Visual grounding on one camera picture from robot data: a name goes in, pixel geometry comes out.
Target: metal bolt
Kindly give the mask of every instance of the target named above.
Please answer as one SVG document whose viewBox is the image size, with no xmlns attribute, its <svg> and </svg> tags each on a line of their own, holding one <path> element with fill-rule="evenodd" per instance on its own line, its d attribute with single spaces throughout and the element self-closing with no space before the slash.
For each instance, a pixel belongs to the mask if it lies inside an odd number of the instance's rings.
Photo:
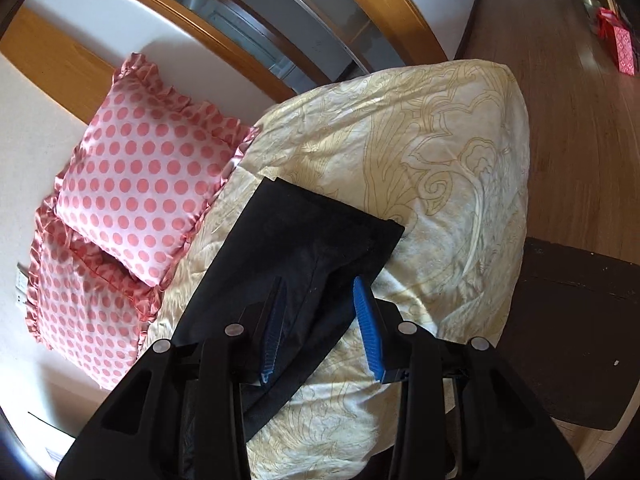
<svg viewBox="0 0 640 480">
<path fill-rule="evenodd" d="M 411 335 L 418 332 L 418 327 L 415 326 L 411 321 L 403 321 L 398 325 L 398 330 L 402 334 Z"/>
<path fill-rule="evenodd" d="M 484 337 L 475 337 L 471 340 L 471 346 L 483 352 L 489 348 L 489 342 Z"/>
<path fill-rule="evenodd" d="M 164 354 L 169 348 L 171 348 L 171 342 L 168 339 L 160 339 L 154 343 L 151 347 L 157 354 Z"/>
<path fill-rule="evenodd" d="M 229 337 L 235 337 L 237 335 L 240 335 L 242 332 L 244 332 L 244 326 L 239 323 L 232 323 L 225 327 L 225 334 L 227 334 Z"/>
</svg>

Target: folded black trousers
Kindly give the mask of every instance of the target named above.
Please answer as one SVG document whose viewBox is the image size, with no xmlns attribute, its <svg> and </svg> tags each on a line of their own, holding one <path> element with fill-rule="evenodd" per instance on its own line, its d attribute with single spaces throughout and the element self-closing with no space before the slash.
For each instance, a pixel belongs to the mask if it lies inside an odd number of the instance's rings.
<svg viewBox="0 0 640 480">
<path fill-rule="evenodd" d="M 265 178 L 207 269 L 176 327 L 178 346 L 204 341 L 286 282 L 273 375 L 242 388 L 251 439 L 295 394 L 354 319 L 352 283 L 373 282 L 404 228 L 284 180 Z"/>
</svg>

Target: white power socket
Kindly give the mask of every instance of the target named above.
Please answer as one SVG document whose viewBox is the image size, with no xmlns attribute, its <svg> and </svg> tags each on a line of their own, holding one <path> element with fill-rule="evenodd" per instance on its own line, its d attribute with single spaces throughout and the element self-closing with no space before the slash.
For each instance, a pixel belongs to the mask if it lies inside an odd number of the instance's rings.
<svg viewBox="0 0 640 480">
<path fill-rule="evenodd" d="M 15 306 L 26 316 L 27 314 L 27 273 L 18 265 L 15 271 Z"/>
</svg>

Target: yellow floral bedsheet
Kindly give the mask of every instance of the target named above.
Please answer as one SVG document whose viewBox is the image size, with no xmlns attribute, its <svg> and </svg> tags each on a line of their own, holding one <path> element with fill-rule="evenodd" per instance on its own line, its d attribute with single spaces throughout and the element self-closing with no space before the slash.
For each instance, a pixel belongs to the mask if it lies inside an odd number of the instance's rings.
<svg viewBox="0 0 640 480">
<path fill-rule="evenodd" d="M 441 338 L 498 341 L 526 232 L 529 125 L 510 70 L 463 60 L 398 68 L 277 105 L 164 295 L 146 348 L 170 337 L 263 177 L 405 226 L 374 283 Z M 447 407 L 452 406 L 446 384 Z M 248 444 L 259 479 L 347 479 L 393 444 L 399 389 L 374 383 L 357 323 Z"/>
</svg>

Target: dark brown wooden board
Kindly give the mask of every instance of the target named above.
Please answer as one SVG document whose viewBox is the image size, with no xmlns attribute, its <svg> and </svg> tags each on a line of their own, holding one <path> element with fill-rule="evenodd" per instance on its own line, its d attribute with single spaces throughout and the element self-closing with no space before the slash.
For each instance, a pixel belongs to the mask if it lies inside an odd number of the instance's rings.
<svg viewBox="0 0 640 480">
<path fill-rule="evenodd" d="M 498 350 L 555 418 L 612 430 L 640 379 L 640 266 L 527 238 Z"/>
</svg>

